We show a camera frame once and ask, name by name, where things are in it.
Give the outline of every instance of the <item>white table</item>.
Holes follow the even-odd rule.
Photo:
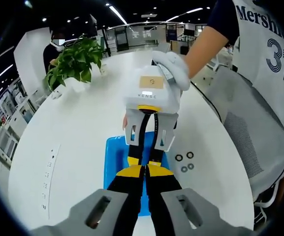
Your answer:
[[[55,225],[70,208],[103,188],[105,144],[123,135],[124,84],[134,68],[151,63],[151,52],[140,51],[106,58],[109,75],[94,71],[91,87],[83,93],[64,89],[49,96],[29,122],[17,146],[10,177],[9,202],[28,229]],[[253,202],[247,174],[229,135],[209,105],[191,87],[182,96],[175,141],[169,151],[171,169],[183,187],[191,187],[220,209],[234,226],[253,228]],[[147,130],[152,130],[149,122]],[[49,219],[41,211],[41,188],[49,152],[58,147],[50,190]],[[192,151],[193,159],[186,153]],[[175,155],[181,154],[181,162]],[[181,167],[193,163],[186,173]],[[139,217],[135,236],[155,235],[150,217]]]

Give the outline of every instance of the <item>office chair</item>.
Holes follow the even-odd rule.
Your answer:
[[[214,58],[209,61],[206,66],[216,72],[220,66],[227,66],[224,63],[220,63],[219,55],[217,54]]]
[[[284,169],[284,127],[251,83],[221,66],[206,96],[218,110],[245,166],[253,199],[269,189]],[[267,203],[255,206],[268,207]]]

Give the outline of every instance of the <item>blue tray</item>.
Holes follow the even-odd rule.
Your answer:
[[[146,165],[152,146],[154,132],[145,133],[144,151],[142,165]],[[127,162],[128,145],[124,136],[112,137],[107,140],[106,154],[104,159],[103,188],[107,189],[116,176],[117,172],[128,167]],[[169,169],[166,153],[163,154],[161,166]],[[146,184],[144,179],[143,195],[141,198],[141,211],[138,216],[151,215],[148,210],[148,196],[146,194]]]

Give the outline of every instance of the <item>green leaves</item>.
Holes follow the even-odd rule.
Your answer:
[[[58,56],[58,65],[49,70],[45,82],[53,90],[56,81],[65,86],[64,80],[74,77],[81,82],[91,82],[92,65],[101,68],[102,49],[95,39],[78,38],[70,47],[65,48]]]
[[[81,72],[81,81],[82,82],[91,82],[92,81],[92,74],[91,71],[88,70],[83,70]]]

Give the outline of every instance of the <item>black o-ring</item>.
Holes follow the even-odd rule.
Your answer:
[[[181,171],[182,171],[183,173],[185,173],[185,172],[187,172],[187,171],[188,171],[188,169],[187,169],[187,167],[186,167],[186,166],[183,166],[183,167],[181,167]]]
[[[187,158],[192,159],[193,157],[194,157],[193,152],[189,151],[189,152],[187,153]]]
[[[176,155],[175,159],[176,159],[176,161],[182,161],[183,160],[183,156],[178,154],[178,155]]]
[[[193,165],[192,163],[189,163],[189,164],[188,164],[188,169],[189,169],[189,170],[193,170],[193,169],[194,169],[194,165]]]

